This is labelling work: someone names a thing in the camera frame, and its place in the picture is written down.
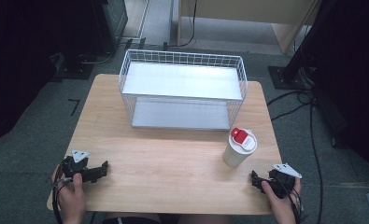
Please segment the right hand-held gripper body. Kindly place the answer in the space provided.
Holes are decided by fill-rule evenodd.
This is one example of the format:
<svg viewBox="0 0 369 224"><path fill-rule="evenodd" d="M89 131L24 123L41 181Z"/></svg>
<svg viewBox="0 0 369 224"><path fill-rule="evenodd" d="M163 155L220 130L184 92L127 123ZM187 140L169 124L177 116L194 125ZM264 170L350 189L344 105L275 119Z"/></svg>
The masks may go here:
<svg viewBox="0 0 369 224"><path fill-rule="evenodd" d="M276 196L282 199L293 189L295 178L302 178L302 175L287 163L272 164L272 167L273 169L268 173L270 186Z"/></svg>

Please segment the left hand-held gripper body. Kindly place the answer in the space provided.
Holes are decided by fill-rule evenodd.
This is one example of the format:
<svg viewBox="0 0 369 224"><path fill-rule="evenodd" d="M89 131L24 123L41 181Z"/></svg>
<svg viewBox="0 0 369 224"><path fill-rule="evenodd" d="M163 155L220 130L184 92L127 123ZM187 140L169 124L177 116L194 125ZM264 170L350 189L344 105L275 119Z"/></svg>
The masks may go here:
<svg viewBox="0 0 369 224"><path fill-rule="evenodd" d="M63 171L66 177L73 177L76 173L81 173L82 181L92 181L91 170L87 168L89 152L73 149L72 155L63 160Z"/></svg>

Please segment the white cup with red lid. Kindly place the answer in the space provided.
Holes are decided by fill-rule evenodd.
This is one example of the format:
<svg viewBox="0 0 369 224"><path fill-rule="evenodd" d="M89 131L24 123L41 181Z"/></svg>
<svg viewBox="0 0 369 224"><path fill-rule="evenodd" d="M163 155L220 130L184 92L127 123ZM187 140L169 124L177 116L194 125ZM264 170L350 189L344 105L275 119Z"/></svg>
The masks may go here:
<svg viewBox="0 0 369 224"><path fill-rule="evenodd" d="M251 130L233 128L228 136L223 160L231 167L237 167L258 147L258 141Z"/></svg>

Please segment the white wire shelf rack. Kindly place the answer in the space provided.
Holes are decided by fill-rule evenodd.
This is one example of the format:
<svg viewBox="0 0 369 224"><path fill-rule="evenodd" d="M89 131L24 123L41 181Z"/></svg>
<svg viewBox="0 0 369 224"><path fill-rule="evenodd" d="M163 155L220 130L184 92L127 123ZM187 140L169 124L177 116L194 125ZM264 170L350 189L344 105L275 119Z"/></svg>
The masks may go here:
<svg viewBox="0 0 369 224"><path fill-rule="evenodd" d="M129 49L119 88L134 127L228 131L248 79L239 56Z"/></svg>

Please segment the person's right hand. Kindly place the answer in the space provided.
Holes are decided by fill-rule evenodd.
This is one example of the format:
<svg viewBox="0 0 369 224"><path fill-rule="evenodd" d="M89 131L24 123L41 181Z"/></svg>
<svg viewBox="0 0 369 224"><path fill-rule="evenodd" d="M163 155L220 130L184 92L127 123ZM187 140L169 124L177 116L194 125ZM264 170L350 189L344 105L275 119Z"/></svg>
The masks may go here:
<svg viewBox="0 0 369 224"><path fill-rule="evenodd" d="M277 224L297 224L298 216L294 214L293 207L296 207L297 212L301 211L299 198L301 195L301 179L295 178L295 185L290 193L290 197L285 196L280 199L276 196L271 188L271 192L266 194L272 214Z"/></svg>

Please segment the person's left hand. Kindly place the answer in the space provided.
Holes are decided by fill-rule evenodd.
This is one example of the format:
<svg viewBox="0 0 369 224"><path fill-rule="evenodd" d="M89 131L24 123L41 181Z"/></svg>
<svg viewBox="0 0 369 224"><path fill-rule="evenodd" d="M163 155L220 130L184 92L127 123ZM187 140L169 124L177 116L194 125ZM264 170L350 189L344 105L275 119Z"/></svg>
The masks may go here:
<svg viewBox="0 0 369 224"><path fill-rule="evenodd" d="M83 190L82 175L75 174L73 181L58 184L58 211L63 224L81 224L86 212L86 198Z"/></svg>

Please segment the dark stand base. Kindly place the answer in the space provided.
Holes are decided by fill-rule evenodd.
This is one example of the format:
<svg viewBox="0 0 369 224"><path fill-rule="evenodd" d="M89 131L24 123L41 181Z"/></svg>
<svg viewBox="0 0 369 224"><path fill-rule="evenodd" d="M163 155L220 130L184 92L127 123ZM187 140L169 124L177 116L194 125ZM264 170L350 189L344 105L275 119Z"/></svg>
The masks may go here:
<svg viewBox="0 0 369 224"><path fill-rule="evenodd" d="M56 78L87 80L93 70L93 65L83 63L81 59L64 58L55 74Z"/></svg>

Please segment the dark cabinet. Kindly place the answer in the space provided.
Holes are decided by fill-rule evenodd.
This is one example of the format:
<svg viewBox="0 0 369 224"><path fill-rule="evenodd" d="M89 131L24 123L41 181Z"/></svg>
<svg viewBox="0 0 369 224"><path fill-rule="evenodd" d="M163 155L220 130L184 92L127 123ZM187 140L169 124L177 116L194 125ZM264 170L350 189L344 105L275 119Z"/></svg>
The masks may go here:
<svg viewBox="0 0 369 224"><path fill-rule="evenodd" d="M118 47L128 21L124 0L92 0L99 51L112 53Z"/></svg>

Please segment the light wooden furniture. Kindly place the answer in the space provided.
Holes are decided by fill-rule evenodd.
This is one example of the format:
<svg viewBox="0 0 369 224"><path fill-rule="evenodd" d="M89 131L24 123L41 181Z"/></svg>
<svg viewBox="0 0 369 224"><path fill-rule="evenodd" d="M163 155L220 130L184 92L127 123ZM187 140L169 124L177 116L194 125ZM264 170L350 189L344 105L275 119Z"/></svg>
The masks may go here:
<svg viewBox="0 0 369 224"><path fill-rule="evenodd" d="M311 25L322 0L178 0L177 42L181 18L271 23L282 53L287 53L304 25Z"/></svg>

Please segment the black stand with base plate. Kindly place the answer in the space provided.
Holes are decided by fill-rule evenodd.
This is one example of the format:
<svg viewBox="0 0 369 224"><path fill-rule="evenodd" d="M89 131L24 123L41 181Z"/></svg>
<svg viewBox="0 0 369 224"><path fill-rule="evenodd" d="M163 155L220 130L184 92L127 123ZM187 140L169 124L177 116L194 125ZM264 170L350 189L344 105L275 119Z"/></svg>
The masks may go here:
<svg viewBox="0 0 369 224"><path fill-rule="evenodd" d="M303 42L295 51L290 62L284 66L269 66L268 72L272 78L274 87L282 90L304 90L305 84L299 75L301 68L308 63L313 63L315 56L312 49L312 42L317 37L317 31L321 26L321 22L325 19L323 8L328 0L312 0L312 6L308 10L305 18L296 28L299 32L304 25L307 25L310 19L313 20L312 27L305 35Z"/></svg>

